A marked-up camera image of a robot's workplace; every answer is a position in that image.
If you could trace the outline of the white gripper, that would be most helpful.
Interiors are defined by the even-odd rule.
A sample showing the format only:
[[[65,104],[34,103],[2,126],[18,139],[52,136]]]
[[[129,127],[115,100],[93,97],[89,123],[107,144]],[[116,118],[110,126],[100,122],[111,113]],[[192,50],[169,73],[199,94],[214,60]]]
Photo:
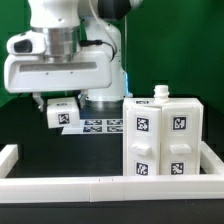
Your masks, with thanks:
[[[112,83],[110,56],[98,47],[83,47],[68,62],[48,62],[44,55],[47,42],[43,34],[27,31],[11,37],[4,64],[4,86],[10,93],[33,93],[38,109],[44,111],[39,92],[82,90],[80,108],[85,106],[88,91]]]

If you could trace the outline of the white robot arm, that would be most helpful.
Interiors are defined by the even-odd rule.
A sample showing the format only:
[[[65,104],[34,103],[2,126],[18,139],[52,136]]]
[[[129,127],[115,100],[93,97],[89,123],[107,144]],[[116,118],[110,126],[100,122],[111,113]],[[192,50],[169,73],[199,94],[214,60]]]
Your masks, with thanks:
[[[111,24],[143,0],[28,0],[31,29],[7,41],[4,86],[10,93],[78,90],[98,107],[121,103],[128,91],[121,33]]]

